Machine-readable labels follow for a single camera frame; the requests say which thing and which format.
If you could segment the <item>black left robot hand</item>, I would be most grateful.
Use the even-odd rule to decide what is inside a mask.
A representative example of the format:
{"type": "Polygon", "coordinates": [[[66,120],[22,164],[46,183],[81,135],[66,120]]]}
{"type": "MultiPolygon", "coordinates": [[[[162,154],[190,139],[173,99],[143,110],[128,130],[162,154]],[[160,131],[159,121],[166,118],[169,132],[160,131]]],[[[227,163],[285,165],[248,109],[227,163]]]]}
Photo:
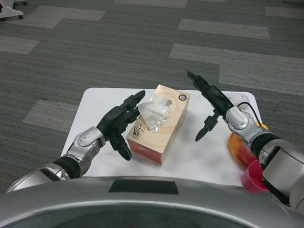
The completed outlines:
{"type": "Polygon", "coordinates": [[[140,115],[137,105],[144,98],[142,90],[126,98],[120,106],[112,108],[98,123],[106,141],[109,141],[113,150],[117,151],[125,160],[132,158],[132,153],[122,136],[129,124],[135,122],[140,115]]]}

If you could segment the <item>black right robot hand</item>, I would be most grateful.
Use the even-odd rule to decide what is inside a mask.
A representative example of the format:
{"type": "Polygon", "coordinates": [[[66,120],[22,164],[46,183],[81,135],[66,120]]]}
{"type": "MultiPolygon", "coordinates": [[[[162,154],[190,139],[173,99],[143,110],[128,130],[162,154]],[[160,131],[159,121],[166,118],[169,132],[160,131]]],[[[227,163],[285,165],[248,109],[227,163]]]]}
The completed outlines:
{"type": "Polygon", "coordinates": [[[216,86],[210,85],[201,76],[195,75],[190,71],[187,72],[187,76],[193,81],[194,87],[201,92],[202,96],[205,97],[214,108],[214,114],[207,117],[204,121],[204,127],[198,132],[195,138],[197,142],[203,138],[206,133],[212,131],[218,123],[218,117],[222,116],[225,118],[226,112],[233,108],[234,105],[216,86]]]}

